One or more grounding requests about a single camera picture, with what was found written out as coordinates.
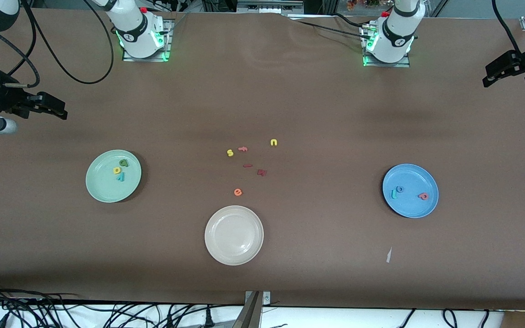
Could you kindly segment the grey metal box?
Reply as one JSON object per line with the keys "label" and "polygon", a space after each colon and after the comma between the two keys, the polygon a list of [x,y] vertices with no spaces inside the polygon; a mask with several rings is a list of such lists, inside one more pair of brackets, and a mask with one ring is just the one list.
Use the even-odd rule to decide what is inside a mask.
{"label": "grey metal box", "polygon": [[304,14],[304,0],[237,0],[237,13]]}

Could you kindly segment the brown table cover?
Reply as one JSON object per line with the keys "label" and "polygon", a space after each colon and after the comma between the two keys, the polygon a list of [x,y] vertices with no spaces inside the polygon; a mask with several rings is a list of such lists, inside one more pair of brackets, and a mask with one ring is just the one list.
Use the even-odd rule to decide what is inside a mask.
{"label": "brown table cover", "polygon": [[[113,69],[94,85],[67,77],[38,41],[37,90],[68,116],[34,113],[0,135],[0,288],[525,309],[525,79],[483,86],[485,66],[511,47],[497,21],[425,19],[410,68],[379,68],[363,66],[351,36],[284,16],[180,16],[169,62],[123,62],[113,37]],[[102,203],[85,175],[115,149],[137,156],[142,178],[127,199]],[[382,195],[386,172],[406,163],[439,187],[423,218]],[[204,241],[230,205],[264,228],[258,255],[239,266]]]}

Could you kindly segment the beige plate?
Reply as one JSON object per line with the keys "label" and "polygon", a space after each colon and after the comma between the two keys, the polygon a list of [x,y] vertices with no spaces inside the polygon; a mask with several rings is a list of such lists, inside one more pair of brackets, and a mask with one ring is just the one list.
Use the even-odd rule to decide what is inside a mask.
{"label": "beige plate", "polygon": [[264,228],[250,208],[230,205],[217,210],[208,220],[204,233],[208,253],[227,266],[248,263],[264,243]]}

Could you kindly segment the green plate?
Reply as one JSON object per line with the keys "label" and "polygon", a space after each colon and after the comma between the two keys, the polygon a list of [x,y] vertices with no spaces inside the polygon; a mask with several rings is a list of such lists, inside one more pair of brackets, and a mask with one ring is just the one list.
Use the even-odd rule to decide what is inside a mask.
{"label": "green plate", "polygon": [[[117,181],[112,173],[120,167],[119,161],[127,159],[129,167],[121,167],[124,181]],[[142,166],[133,153],[115,149],[97,156],[89,165],[85,175],[85,185],[89,194],[102,203],[118,203],[133,195],[142,178]]]}

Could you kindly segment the blue plate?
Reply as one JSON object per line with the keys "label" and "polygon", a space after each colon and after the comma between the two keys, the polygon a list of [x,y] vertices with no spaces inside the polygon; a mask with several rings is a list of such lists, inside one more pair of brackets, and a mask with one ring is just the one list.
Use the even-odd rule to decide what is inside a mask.
{"label": "blue plate", "polygon": [[[404,187],[398,198],[391,198],[391,191],[398,185]],[[419,219],[431,214],[439,203],[439,187],[433,176],[416,164],[398,164],[389,169],[383,177],[382,195],[386,204],[400,216]],[[417,197],[420,193],[429,193],[428,200]]]}

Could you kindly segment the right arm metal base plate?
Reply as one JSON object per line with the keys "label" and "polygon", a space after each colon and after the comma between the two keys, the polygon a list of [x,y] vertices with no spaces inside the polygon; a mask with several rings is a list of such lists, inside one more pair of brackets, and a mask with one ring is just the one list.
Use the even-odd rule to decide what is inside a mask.
{"label": "right arm metal base plate", "polygon": [[144,14],[146,28],[137,35],[117,32],[125,62],[168,62],[173,41],[175,21],[164,20],[152,13]]}

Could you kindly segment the metal table bracket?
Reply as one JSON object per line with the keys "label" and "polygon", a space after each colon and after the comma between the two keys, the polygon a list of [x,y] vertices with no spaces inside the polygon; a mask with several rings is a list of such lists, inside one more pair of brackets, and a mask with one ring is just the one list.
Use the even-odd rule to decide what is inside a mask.
{"label": "metal table bracket", "polygon": [[247,291],[245,304],[235,320],[232,328],[260,328],[262,310],[270,305],[270,291]]}

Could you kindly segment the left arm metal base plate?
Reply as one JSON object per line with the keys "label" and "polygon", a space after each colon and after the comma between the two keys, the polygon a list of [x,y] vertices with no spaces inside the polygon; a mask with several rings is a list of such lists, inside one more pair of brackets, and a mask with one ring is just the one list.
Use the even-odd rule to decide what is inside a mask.
{"label": "left arm metal base plate", "polygon": [[381,68],[410,68],[410,59],[408,53],[404,54],[403,58],[395,63],[381,62],[378,60],[370,50],[376,44],[378,33],[376,27],[371,24],[363,24],[359,27],[361,36],[367,36],[367,39],[362,40],[362,56],[363,66],[365,67],[381,67]]}

